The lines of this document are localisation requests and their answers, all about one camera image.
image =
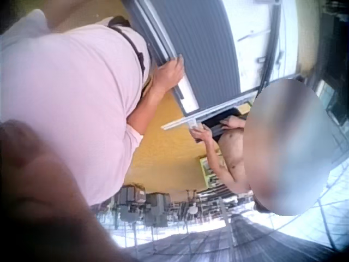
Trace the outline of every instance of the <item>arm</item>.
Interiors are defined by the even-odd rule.
[[[47,0],[43,12],[50,29],[54,29],[75,10],[90,0]]]
[[[235,129],[235,128],[245,128],[245,119],[241,119],[237,116],[230,116],[222,121],[222,129]]]
[[[153,84],[149,92],[141,98],[136,109],[128,116],[127,124],[139,134],[144,135],[153,119],[162,98],[167,91],[175,87],[184,76],[183,57],[171,59],[154,73]]]
[[[215,141],[212,138],[211,130],[205,125],[199,125],[197,128],[190,130],[190,134],[195,139],[201,139],[206,147],[207,161],[209,167],[217,175],[218,179],[232,192],[239,194],[244,193],[245,189],[234,180],[225,166],[220,164],[218,155],[215,151]]]

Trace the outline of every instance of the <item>metal pole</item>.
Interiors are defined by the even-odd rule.
[[[190,256],[192,256],[191,244],[190,244],[190,241],[191,241],[191,240],[190,240],[190,234],[189,234],[188,224],[187,224],[186,221],[184,221],[184,223],[185,223],[185,227],[186,227],[186,234],[187,234],[188,239],[189,239],[189,252],[190,252]]]
[[[125,247],[127,247],[127,238],[126,238],[126,222],[124,222],[124,237],[125,237]]]
[[[152,242],[153,242],[153,249],[154,249],[154,252],[157,251],[157,248],[155,247],[155,242],[154,242],[154,230],[153,230],[153,226],[151,227],[152,229]]]
[[[133,236],[135,240],[135,249],[136,249],[136,258],[138,259],[138,245],[137,245],[137,231],[136,231],[136,222],[132,223]]]
[[[225,222],[226,232],[227,232],[227,235],[228,235],[228,244],[230,246],[229,261],[232,261],[232,254],[233,254],[233,238],[232,237],[233,237],[233,232],[232,232],[229,220],[228,220],[228,215],[227,215],[227,211],[225,209],[223,200],[222,200],[221,197],[219,197],[218,200],[219,200],[220,209],[221,209],[222,214],[223,214],[223,219],[224,219],[224,222]]]

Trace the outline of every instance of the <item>hand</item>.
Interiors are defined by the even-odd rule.
[[[169,62],[155,70],[151,90],[163,96],[179,83],[184,74],[183,56],[171,58]]]
[[[29,126],[16,120],[1,124],[0,138],[4,166],[21,168],[48,151]]]
[[[195,139],[200,139],[204,142],[209,142],[212,140],[212,131],[204,124],[199,124],[198,127],[190,129],[189,132]]]
[[[220,121],[222,124],[222,129],[235,129],[243,128],[245,126],[245,121],[237,116],[229,116],[226,119]]]

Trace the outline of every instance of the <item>yellow wall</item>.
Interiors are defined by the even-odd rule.
[[[186,125],[167,131],[160,128],[181,117],[172,94],[167,94],[134,154],[125,183],[143,184],[147,192],[205,188],[199,162],[206,154],[204,146],[195,143]]]

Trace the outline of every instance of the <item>blurred object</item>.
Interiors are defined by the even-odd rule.
[[[349,14],[349,3],[347,0],[326,0],[324,7],[327,12],[332,14]]]
[[[123,186],[116,195],[118,205],[126,205],[127,203],[145,203],[145,189],[138,185]]]
[[[254,0],[256,4],[281,4],[281,0]]]
[[[272,83],[255,100],[243,139],[246,175],[263,206],[294,216],[314,204],[334,145],[328,116],[311,89],[296,80]]]

